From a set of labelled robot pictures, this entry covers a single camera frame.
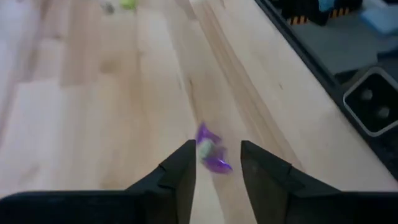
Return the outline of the black yellow striped block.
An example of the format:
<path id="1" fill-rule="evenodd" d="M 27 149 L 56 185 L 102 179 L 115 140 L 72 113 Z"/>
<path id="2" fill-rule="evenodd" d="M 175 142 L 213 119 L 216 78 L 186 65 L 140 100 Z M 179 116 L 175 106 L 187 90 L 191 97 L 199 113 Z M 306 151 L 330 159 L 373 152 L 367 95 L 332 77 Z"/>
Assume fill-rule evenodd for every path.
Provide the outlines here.
<path id="1" fill-rule="evenodd" d="M 361 8 L 363 0 L 280 0 L 282 17 L 290 25 L 308 22 L 324 26 L 329 19 Z"/>

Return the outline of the olive round ball toy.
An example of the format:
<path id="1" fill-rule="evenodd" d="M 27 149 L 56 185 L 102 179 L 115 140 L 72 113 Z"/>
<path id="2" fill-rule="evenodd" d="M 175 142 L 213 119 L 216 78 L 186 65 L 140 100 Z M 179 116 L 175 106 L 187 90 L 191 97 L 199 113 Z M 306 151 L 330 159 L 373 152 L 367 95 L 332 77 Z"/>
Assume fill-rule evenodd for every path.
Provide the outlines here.
<path id="1" fill-rule="evenodd" d="M 202 140 L 202 142 L 199 143 L 197 148 L 200 159 L 206 159 L 208 156 L 212 154 L 214 148 L 214 142 L 210 139 Z"/>

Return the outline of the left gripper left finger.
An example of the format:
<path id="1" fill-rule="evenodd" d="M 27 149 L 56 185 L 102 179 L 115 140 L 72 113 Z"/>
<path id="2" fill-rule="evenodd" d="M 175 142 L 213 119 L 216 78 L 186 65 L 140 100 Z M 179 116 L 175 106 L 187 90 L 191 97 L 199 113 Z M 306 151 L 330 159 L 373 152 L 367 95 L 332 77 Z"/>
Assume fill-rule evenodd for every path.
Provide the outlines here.
<path id="1" fill-rule="evenodd" d="M 189 224 L 196 182 L 191 139 L 125 190 L 19 192 L 0 199 L 0 224 Z"/>

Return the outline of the light blue flat object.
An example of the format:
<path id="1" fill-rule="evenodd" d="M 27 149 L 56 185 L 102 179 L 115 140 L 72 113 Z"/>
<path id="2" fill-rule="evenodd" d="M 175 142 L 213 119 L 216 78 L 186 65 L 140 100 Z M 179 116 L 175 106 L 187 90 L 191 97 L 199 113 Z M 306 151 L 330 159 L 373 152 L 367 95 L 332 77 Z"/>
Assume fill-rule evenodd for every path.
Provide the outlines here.
<path id="1" fill-rule="evenodd" d="M 361 13 L 364 22 L 383 35 L 398 35 L 398 4 L 367 9 Z"/>

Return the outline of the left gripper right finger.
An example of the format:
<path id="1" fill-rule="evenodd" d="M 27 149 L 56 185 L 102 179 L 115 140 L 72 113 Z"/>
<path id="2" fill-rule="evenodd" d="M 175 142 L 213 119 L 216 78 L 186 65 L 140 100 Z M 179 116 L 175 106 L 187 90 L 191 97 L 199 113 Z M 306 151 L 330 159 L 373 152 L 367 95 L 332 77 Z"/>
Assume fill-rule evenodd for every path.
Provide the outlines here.
<path id="1" fill-rule="evenodd" d="M 241 167 L 257 224 L 398 224 L 398 192 L 340 191 L 251 141 Z"/>

